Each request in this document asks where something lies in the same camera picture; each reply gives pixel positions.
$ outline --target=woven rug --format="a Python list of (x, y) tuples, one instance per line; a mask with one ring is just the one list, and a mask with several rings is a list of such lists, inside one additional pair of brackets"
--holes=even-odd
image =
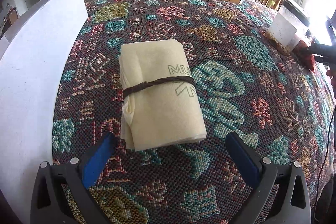
[[(135, 152), (119, 140), (90, 192), (112, 223), (228, 223), (247, 187), (225, 148), (236, 131), (261, 157), (302, 163), (310, 201), (327, 143), (333, 99), (324, 75), (278, 54), (265, 32), (276, 12), (250, 0), (85, 0), (80, 31), (59, 86), (54, 164), (81, 157), (106, 132), (120, 135), (123, 43), (183, 44), (208, 136), (201, 143)], [(330, 179), (331, 145), (320, 190)], [(68, 188), (69, 205), (83, 218)], [(258, 219), (267, 216), (276, 187)]]

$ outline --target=blue gripper pad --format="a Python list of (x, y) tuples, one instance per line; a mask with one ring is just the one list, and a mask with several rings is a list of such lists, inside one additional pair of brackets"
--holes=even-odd
[(114, 154), (115, 140), (113, 134), (108, 133), (95, 151), (93, 150), (92, 156), (82, 169), (82, 183), (86, 189), (95, 185), (100, 173), (105, 168), (106, 162)]
[(253, 189), (257, 188), (260, 183), (260, 172), (258, 166), (252, 161), (248, 152), (245, 149), (251, 149), (247, 146), (243, 147), (236, 138), (239, 136), (236, 133), (229, 133), (226, 136), (225, 144), (226, 149), (230, 154), (233, 162), (236, 164), (239, 173), (244, 179), (245, 183), (248, 186), (251, 186)]

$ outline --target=bed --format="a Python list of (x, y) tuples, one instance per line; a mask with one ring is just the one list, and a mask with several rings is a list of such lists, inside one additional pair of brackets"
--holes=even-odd
[[(123, 43), (174, 38), (196, 81), (208, 136), (195, 144), (116, 152), (90, 192), (112, 223), (225, 224), (246, 186), (225, 149), (236, 131), (277, 164), (298, 160), (315, 204), (333, 110), (330, 81), (277, 52), (266, 38), (276, 12), (251, 0), (85, 0), (89, 17), (64, 68), (55, 105), (54, 164), (81, 157), (106, 132), (120, 136)], [(334, 139), (333, 129), (330, 141)], [(331, 177), (334, 147), (321, 174)], [(257, 223), (272, 205), (277, 187)], [(84, 220), (64, 188), (77, 221)]]

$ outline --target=brown string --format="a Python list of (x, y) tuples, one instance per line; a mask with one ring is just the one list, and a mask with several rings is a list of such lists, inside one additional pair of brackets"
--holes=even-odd
[(127, 88), (123, 91), (123, 96), (124, 96), (124, 98), (126, 98), (128, 95), (130, 95), (132, 93), (139, 92), (139, 91), (144, 90), (146, 88), (149, 88), (151, 86), (159, 85), (159, 84), (163, 84), (163, 83), (168, 83), (168, 82), (173, 82), (173, 81), (187, 82), (187, 83), (193, 85), (196, 88), (195, 81), (190, 76), (185, 76), (185, 75), (171, 76), (171, 77), (166, 77), (166, 78), (160, 78), (160, 79), (157, 79), (157, 80), (152, 81), (152, 82), (143, 82), (143, 83), (137, 84), (137, 85), (135, 85), (131, 88)]

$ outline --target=plastic container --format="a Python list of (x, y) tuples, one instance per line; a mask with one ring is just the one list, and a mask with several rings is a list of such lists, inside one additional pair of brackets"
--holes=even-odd
[(287, 45), (284, 45), (292, 51), (299, 41), (305, 37), (305, 33), (310, 25), (309, 19), (305, 16), (304, 11), (300, 6), (287, 0), (283, 0), (278, 12), (297, 29), (294, 37)]

